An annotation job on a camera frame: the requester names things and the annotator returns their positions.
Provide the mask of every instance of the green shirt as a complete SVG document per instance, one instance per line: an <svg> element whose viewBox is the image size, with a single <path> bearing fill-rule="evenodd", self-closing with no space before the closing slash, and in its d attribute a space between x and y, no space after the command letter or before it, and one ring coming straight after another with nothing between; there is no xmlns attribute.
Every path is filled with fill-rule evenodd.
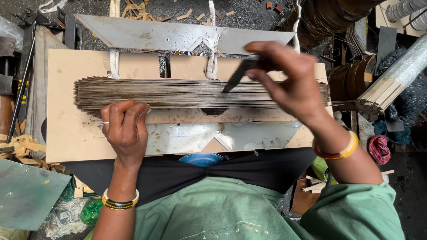
<svg viewBox="0 0 427 240"><path fill-rule="evenodd" d="M206 177L138 207L134 239L404 239L386 182L331 186L300 224L276 211L281 197L238 179Z"/></svg>

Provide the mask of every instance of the woman's left hand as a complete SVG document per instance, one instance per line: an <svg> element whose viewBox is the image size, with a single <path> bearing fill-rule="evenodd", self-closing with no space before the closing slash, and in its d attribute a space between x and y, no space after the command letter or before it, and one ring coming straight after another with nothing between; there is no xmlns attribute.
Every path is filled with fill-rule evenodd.
<svg viewBox="0 0 427 240"><path fill-rule="evenodd" d="M148 132L145 117L150 110L146 103L126 100L101 109L103 134L117 153L116 162L124 167L138 167L147 148Z"/></svg>

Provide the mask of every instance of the hand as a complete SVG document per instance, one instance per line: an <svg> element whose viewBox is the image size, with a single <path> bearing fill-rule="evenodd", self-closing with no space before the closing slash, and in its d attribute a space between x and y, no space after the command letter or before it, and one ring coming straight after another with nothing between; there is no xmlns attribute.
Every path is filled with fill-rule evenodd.
<svg viewBox="0 0 427 240"><path fill-rule="evenodd" d="M265 69L251 69L246 75L260 81L270 92L271 98L287 113L307 125L319 111L325 111L314 78L317 60L307 54L297 54L291 47L273 41L251 42L246 51L268 58L289 78L274 82Z"/></svg>
<svg viewBox="0 0 427 240"><path fill-rule="evenodd" d="M148 132L145 117L150 106L126 100L101 109L104 124L103 134L117 153L116 162L124 167L138 167L147 148Z"/></svg>

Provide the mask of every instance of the yellow bangle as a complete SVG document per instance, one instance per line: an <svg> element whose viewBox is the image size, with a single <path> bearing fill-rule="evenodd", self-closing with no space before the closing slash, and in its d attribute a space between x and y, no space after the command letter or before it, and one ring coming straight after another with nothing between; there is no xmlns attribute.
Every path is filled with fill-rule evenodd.
<svg viewBox="0 0 427 240"><path fill-rule="evenodd" d="M136 197L135 199L133 199L132 201L128 201L128 202L115 202L112 201L111 199L108 198L107 196L107 191L108 188L105 190L104 194L102 195L102 202L103 204L110 208L110 209L114 209L114 210L125 210L128 208L131 208L133 206L135 206L139 200L139 192L138 190L136 190Z"/></svg>
<svg viewBox="0 0 427 240"><path fill-rule="evenodd" d="M348 132L350 133L350 142L348 143L346 148L344 148L344 150L340 151L339 153L336 153L336 154L322 153L319 150L319 146L317 146L316 142L313 141L314 152L319 157L326 159L326 160L336 160L336 159L346 158L346 157L350 156L356 150L357 145L359 144L359 139L357 138L356 133L354 133L353 131L348 131Z"/></svg>

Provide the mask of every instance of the green plastic bottle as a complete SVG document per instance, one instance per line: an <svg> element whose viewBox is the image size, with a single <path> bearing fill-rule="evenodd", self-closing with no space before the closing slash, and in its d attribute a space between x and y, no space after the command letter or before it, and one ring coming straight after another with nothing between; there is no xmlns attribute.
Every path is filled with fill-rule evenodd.
<svg viewBox="0 0 427 240"><path fill-rule="evenodd" d="M80 219L86 225L95 225L98 221L99 213L102 208L102 200L101 199L92 199L88 201L80 214Z"/></svg>

